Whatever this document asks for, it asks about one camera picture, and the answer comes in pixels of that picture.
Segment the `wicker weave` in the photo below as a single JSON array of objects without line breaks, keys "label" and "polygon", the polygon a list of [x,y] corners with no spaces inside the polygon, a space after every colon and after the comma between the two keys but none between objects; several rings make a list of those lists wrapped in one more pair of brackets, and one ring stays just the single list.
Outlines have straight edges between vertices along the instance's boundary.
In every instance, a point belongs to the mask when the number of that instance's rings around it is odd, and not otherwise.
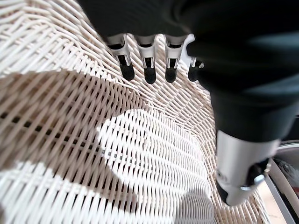
[{"label": "wicker weave", "polygon": [[156,42],[149,85],[128,36],[127,82],[75,1],[0,1],[1,221],[269,222],[257,193],[221,202],[208,92]]}]

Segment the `robotic arm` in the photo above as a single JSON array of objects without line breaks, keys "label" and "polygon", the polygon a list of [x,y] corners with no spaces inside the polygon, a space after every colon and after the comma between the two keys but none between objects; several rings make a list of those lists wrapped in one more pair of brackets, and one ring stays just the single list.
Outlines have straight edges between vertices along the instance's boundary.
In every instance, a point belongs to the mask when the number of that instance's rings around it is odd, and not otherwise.
[{"label": "robotic arm", "polygon": [[228,205],[250,196],[299,108],[297,0],[79,0],[96,31],[134,78],[126,33],[132,33],[145,80],[156,80],[156,34],[165,34],[168,82],[185,37],[188,77],[210,91],[217,130],[217,190]]}]

